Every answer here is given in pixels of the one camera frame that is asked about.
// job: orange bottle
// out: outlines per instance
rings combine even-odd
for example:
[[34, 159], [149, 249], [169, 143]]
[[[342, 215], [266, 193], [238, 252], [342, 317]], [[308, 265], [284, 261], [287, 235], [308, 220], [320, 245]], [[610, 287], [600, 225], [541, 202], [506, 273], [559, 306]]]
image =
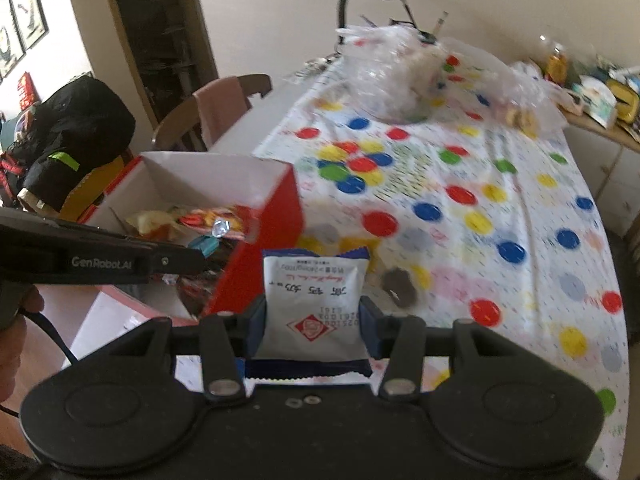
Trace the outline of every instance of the orange bottle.
[[564, 53], [564, 46], [559, 43], [554, 45], [554, 50], [546, 62], [545, 79], [552, 81], [559, 86], [564, 86], [566, 73], [569, 68], [569, 61]]

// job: red box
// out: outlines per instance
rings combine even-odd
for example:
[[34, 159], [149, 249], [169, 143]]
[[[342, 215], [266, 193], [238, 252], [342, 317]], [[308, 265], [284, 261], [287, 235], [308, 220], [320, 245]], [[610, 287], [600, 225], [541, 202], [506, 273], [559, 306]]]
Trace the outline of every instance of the red box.
[[[87, 210], [80, 221], [117, 233], [123, 232], [118, 219], [124, 221], [142, 210], [168, 210], [174, 205], [244, 205], [255, 212], [252, 239], [236, 247], [204, 314], [242, 312], [264, 291], [262, 250], [295, 247], [303, 230], [293, 167], [277, 160], [217, 153], [146, 152], [132, 160], [104, 194], [100, 206]], [[143, 304], [167, 316], [189, 317], [175, 287], [164, 283], [135, 287], [135, 296]]]

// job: picture frame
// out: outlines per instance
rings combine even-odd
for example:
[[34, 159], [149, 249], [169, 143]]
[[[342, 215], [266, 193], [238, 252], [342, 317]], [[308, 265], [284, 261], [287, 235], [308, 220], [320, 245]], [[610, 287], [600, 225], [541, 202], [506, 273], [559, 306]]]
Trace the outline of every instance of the picture frame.
[[11, 0], [15, 25], [24, 50], [31, 48], [48, 31], [40, 0]]
[[0, 0], [0, 78], [24, 57], [24, 46], [15, 25], [11, 0]]

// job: green strap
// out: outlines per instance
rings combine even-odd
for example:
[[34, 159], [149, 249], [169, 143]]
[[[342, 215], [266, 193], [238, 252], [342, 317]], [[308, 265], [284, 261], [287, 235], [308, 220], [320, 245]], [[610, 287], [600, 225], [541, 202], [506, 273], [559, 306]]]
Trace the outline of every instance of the green strap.
[[49, 158], [55, 158], [56, 160], [63, 162], [74, 171], [78, 171], [78, 168], [80, 167], [80, 164], [78, 164], [78, 162], [76, 162], [76, 160], [71, 155], [65, 152], [51, 153], [51, 155], [49, 155]]

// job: white cabinet door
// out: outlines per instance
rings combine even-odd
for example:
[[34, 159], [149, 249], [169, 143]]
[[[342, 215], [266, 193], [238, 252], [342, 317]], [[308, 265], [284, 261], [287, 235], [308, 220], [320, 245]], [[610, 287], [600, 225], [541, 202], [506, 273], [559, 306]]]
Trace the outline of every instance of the white cabinet door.
[[604, 225], [623, 236], [640, 212], [640, 153], [623, 151], [597, 205]]
[[574, 126], [566, 128], [564, 136], [580, 173], [595, 197], [613, 167], [620, 145]]

